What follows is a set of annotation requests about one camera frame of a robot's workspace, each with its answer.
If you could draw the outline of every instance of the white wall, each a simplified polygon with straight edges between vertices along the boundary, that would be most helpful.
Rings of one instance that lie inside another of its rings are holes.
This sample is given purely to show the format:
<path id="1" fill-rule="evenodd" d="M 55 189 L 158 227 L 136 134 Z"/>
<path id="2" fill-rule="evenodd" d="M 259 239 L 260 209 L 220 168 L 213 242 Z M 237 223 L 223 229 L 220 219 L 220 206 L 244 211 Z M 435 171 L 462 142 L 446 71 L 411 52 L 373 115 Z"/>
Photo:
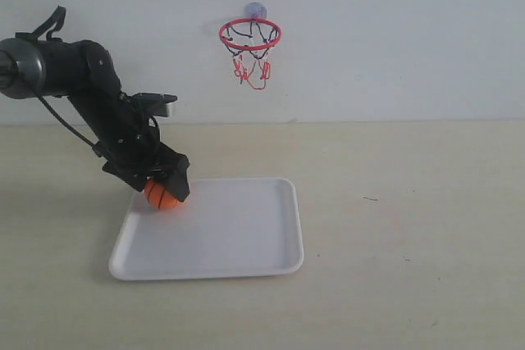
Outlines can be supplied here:
<path id="1" fill-rule="evenodd" d="M 222 22 L 263 2 L 284 30 L 266 91 L 238 85 Z M 174 93 L 173 122 L 525 117 L 524 0 L 0 0 L 0 37 L 57 4 L 61 36 L 110 50 L 126 91 Z M 65 99 L 53 104 L 78 120 Z M 0 122 L 53 122 L 0 98 Z"/>

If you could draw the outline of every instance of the ball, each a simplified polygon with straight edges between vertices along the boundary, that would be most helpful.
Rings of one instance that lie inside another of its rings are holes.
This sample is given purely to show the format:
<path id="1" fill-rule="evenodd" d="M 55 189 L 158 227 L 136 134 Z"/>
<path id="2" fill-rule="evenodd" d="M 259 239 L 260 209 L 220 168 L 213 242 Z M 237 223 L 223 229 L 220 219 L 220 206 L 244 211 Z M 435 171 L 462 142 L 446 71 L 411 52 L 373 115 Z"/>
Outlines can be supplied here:
<path id="1" fill-rule="evenodd" d="M 167 191 L 163 184 L 159 184 L 154 180 L 148 181 L 144 187 L 144 194 L 148 199 L 149 205 L 159 210 L 173 208 L 179 202 Z"/>

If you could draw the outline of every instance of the basketball hoop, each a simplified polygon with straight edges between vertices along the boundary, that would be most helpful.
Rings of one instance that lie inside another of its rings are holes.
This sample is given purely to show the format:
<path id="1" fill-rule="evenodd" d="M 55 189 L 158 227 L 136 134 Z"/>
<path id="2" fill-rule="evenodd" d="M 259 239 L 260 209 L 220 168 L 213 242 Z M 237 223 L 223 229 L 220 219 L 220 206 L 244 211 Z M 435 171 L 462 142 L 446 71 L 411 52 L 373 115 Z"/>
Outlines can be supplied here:
<path id="1" fill-rule="evenodd" d="M 234 74 L 240 83 L 246 81 L 252 89 L 265 89 L 272 73 L 268 56 L 281 40 L 281 28 L 264 18 L 239 18 L 224 24 L 219 38 L 232 55 Z"/>

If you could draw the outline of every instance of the black robotic arm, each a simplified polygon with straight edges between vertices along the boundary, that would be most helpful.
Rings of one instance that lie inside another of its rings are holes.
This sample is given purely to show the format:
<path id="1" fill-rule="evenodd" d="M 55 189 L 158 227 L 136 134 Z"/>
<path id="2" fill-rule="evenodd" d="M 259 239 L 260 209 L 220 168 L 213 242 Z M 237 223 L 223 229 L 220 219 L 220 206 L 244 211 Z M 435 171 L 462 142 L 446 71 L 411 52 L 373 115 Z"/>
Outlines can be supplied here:
<path id="1" fill-rule="evenodd" d="M 188 157 L 161 142 L 155 116 L 167 116 L 177 97 L 155 93 L 128 96 L 121 89 L 109 52 L 99 43 L 64 43 L 53 33 L 64 24 L 58 7 L 32 33 L 0 41 L 0 93 L 37 98 L 72 133 L 107 162 L 103 170 L 137 191 L 151 178 L 177 200 L 189 195 Z M 46 40 L 39 37 L 46 33 Z M 46 97 L 67 97 L 98 138 L 92 143 L 65 122 Z"/>

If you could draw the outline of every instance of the red rim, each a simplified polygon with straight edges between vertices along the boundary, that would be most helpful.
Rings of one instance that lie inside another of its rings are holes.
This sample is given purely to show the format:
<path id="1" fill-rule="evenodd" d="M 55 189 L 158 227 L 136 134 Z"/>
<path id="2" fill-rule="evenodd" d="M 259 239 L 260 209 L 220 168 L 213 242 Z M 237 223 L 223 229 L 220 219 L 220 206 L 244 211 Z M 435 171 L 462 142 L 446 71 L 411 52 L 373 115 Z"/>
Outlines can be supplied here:
<path id="1" fill-rule="evenodd" d="M 270 43 L 266 43 L 262 45 L 255 45 L 255 46 L 239 45 L 239 44 L 232 43 L 231 41 L 228 41 L 228 39 L 223 34 L 224 31 L 230 26 L 244 24 L 246 22 L 258 22 L 259 24 L 270 25 L 272 28 L 275 28 L 277 30 L 276 39 L 271 41 Z M 281 32 L 281 28 L 279 27 L 279 25 L 274 22 L 271 22 L 270 20 L 265 20 L 263 18 L 239 18 L 238 20 L 231 20 L 230 22 L 228 22 L 227 24 L 224 24 L 221 27 L 221 29 L 219 30 L 219 39 L 221 39 L 221 41 L 230 48 L 245 50 L 245 51 L 261 51 L 263 49 L 275 47 L 279 43 L 279 41 L 281 41 L 281 34 L 282 32 Z"/>

